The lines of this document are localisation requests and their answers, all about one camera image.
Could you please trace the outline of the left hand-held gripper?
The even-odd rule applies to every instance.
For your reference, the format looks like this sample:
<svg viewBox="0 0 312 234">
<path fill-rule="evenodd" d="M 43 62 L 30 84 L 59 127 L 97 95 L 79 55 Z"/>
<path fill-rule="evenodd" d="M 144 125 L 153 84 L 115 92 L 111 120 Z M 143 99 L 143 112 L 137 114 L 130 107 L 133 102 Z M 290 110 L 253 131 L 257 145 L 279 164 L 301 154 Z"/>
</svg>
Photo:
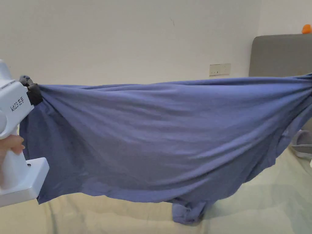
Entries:
<svg viewBox="0 0 312 234">
<path fill-rule="evenodd" d="M 12 78 L 0 61 L 0 138 L 17 135 L 20 122 L 33 110 L 27 92 L 37 85 L 29 76 Z M 26 160 L 23 153 L 8 150 L 4 155 L 0 185 L 1 198 L 37 198 L 49 171 L 46 158 Z"/>
</svg>

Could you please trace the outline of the person's left hand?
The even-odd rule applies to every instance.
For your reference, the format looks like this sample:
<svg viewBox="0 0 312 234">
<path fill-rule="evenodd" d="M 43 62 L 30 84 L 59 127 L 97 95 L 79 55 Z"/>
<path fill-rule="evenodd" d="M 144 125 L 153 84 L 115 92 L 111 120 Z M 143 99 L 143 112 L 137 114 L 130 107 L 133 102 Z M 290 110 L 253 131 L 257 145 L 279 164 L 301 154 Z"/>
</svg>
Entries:
<svg viewBox="0 0 312 234">
<path fill-rule="evenodd" d="M 0 184 L 3 182 L 3 170 L 2 165 L 5 159 L 5 156 L 8 151 L 12 151 L 15 154 L 21 154 L 24 150 L 22 145 L 24 139 L 17 135 L 10 135 L 5 139 L 0 140 Z"/>
</svg>

